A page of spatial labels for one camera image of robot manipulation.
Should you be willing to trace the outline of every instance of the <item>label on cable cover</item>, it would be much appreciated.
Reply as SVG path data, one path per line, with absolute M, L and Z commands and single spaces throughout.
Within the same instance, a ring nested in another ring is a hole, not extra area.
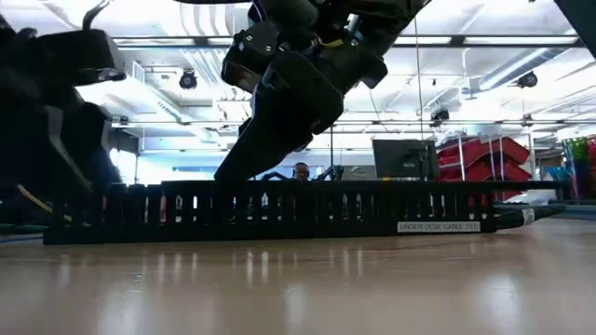
M 480 231 L 479 221 L 398 222 L 398 233 L 479 233 Z
M 536 215 L 531 208 L 522 209 L 521 214 L 523 215 L 523 225 L 532 224 L 536 221 Z

